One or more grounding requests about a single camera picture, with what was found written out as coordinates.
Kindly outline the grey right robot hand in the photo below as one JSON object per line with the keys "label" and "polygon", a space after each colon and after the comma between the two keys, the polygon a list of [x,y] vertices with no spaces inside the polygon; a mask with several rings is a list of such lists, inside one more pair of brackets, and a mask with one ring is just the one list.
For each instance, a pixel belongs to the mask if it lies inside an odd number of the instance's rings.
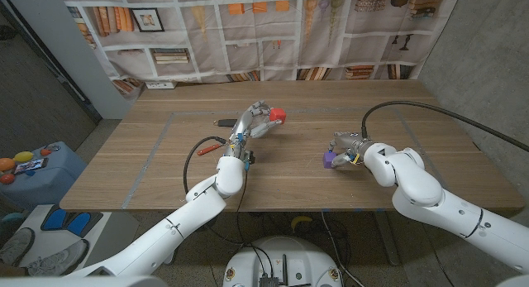
{"label": "grey right robot hand", "polygon": [[364,155],[360,147],[365,142],[357,132],[334,132],[325,156],[325,166],[336,168],[346,163],[362,165]]}

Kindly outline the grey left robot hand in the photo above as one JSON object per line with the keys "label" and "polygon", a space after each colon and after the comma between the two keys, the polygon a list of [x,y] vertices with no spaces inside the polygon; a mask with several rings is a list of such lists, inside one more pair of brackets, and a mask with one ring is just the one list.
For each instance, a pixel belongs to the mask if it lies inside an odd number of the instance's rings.
{"label": "grey left robot hand", "polygon": [[224,156],[241,159],[245,144],[250,138],[262,137],[271,128],[284,124],[286,117],[287,114],[282,108],[272,108],[264,100],[253,103],[231,129]]}

